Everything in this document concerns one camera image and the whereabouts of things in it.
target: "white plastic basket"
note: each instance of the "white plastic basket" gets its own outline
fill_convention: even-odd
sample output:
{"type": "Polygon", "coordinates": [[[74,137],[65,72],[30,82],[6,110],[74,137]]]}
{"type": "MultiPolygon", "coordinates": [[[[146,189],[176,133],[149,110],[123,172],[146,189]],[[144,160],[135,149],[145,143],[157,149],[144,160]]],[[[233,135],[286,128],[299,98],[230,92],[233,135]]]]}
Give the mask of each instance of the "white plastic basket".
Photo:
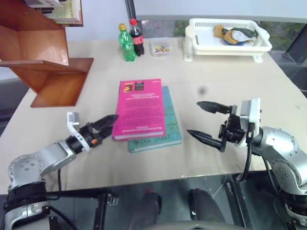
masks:
{"type": "Polygon", "coordinates": [[[196,55],[243,55],[252,56],[254,61],[261,63],[264,52],[270,51],[268,32],[250,20],[231,19],[202,19],[192,18],[186,27],[184,42],[184,60],[192,61],[193,53],[196,55]],[[254,43],[245,43],[243,46],[229,46],[219,37],[214,37],[214,27],[222,24],[226,29],[234,27],[256,30],[258,37],[254,43]]]}

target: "table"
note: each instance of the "table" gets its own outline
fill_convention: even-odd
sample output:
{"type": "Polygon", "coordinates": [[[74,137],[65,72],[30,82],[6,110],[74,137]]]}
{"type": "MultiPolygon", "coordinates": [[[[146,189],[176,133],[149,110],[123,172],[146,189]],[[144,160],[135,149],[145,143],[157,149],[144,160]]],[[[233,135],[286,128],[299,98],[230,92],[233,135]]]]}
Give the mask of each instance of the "table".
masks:
{"type": "MultiPolygon", "coordinates": [[[[63,167],[63,190],[242,172],[246,149],[228,143],[220,153],[186,132],[196,129],[217,138],[227,116],[201,110],[196,102],[203,100],[237,104],[240,111],[242,100],[260,97],[261,126],[290,131],[300,148],[307,151],[307,99],[268,54],[261,64],[244,56],[197,56],[185,62],[182,39],[172,38],[170,42],[171,56],[154,58],[145,39],[146,55],[134,62],[123,61],[116,40],[68,42],[70,57],[94,58],[79,100],[75,107],[30,108],[35,93],[28,91],[0,138],[0,193],[7,193],[7,167],[14,158],[70,135],[67,111],[79,112],[81,125],[114,114],[121,80],[161,78],[162,84],[169,86],[182,144],[131,154],[126,141],[107,138],[103,145],[79,154],[63,167]]],[[[264,169],[262,159],[253,156],[250,170],[264,169]]],[[[56,173],[45,178],[47,190],[57,190],[56,173]]]]}

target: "small plastic container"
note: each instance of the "small plastic container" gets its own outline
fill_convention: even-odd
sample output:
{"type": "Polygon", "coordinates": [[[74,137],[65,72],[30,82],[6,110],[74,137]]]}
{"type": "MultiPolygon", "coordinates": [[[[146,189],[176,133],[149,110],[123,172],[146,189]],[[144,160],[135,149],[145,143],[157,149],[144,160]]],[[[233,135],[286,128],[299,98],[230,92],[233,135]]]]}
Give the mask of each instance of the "small plastic container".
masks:
{"type": "Polygon", "coordinates": [[[152,38],[150,49],[154,57],[169,56],[172,51],[168,37],[152,38]]]}

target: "cola bottle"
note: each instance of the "cola bottle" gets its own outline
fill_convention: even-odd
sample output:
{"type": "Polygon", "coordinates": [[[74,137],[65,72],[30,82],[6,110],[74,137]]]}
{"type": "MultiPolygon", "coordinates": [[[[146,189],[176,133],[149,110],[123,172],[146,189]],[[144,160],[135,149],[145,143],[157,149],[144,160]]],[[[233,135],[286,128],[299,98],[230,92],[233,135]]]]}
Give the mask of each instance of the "cola bottle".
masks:
{"type": "Polygon", "coordinates": [[[135,18],[130,20],[130,34],[133,39],[134,51],[137,56],[144,54],[143,35],[140,28],[137,26],[138,21],[135,18]]]}

